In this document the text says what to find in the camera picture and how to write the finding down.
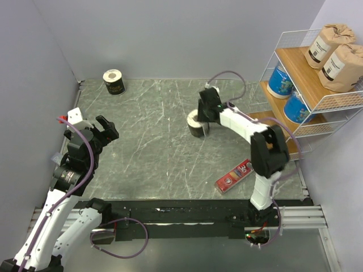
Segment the black roll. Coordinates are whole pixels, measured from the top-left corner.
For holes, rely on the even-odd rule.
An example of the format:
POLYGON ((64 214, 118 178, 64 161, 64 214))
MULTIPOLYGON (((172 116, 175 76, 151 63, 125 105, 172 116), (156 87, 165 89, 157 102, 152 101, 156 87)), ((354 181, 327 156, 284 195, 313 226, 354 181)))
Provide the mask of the black roll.
POLYGON ((123 82, 123 75, 117 69, 110 69, 103 74, 104 84, 110 95, 121 95, 126 89, 123 82))
POLYGON ((206 137, 202 132, 202 122, 197 122, 197 109, 192 110, 187 116, 189 131, 194 137, 206 137))

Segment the blue roll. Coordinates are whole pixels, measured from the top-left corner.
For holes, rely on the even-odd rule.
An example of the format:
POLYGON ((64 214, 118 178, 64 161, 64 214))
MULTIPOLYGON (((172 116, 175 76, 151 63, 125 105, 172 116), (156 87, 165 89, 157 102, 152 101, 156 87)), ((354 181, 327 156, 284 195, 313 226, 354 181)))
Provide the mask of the blue roll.
POLYGON ((267 84, 268 92, 275 98, 287 99, 292 93, 292 88, 293 88, 293 82, 288 76, 286 70, 279 63, 275 67, 268 81, 267 84))
POLYGON ((292 88, 291 96, 284 106, 284 114, 287 119, 296 124, 310 122, 315 117, 315 114, 312 114, 308 107, 305 106, 301 95, 295 87, 292 88))

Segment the brown paper roll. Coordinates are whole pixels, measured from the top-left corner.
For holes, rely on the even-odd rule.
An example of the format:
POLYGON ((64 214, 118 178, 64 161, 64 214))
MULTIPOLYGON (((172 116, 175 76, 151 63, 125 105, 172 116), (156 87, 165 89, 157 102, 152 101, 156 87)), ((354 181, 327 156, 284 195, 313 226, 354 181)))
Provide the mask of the brown paper roll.
POLYGON ((362 77, 362 45, 342 44, 318 72, 322 86, 330 91, 349 92, 362 77))
POLYGON ((326 24, 304 56, 311 68, 320 70, 339 45, 355 41, 356 35, 346 24, 326 24))

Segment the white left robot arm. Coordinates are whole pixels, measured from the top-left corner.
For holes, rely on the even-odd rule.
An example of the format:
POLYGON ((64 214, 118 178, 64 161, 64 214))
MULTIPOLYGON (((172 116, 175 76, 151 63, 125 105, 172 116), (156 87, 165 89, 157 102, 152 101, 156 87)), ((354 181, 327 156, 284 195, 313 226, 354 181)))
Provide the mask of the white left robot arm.
POLYGON ((62 228, 94 177, 103 148, 119 138, 115 124, 104 116, 96 117, 103 130, 81 114, 59 117, 66 124, 67 153, 54 171, 43 210, 25 244, 14 258, 1 263, 1 271, 63 271, 67 254, 95 227, 111 224, 111 204, 92 199, 75 223, 62 228))

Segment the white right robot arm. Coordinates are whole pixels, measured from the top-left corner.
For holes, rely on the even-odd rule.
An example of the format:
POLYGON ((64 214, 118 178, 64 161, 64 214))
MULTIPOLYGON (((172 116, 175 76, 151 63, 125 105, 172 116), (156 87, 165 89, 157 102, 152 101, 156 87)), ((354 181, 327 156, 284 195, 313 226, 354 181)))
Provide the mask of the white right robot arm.
POLYGON ((242 113, 233 104, 223 103, 216 87, 206 88, 199 95, 198 122, 217 123, 250 144, 255 185, 250 199, 254 208, 249 210, 248 220, 260 226, 268 219, 266 209, 272 204, 272 186, 290 160, 282 127, 264 124, 242 113))

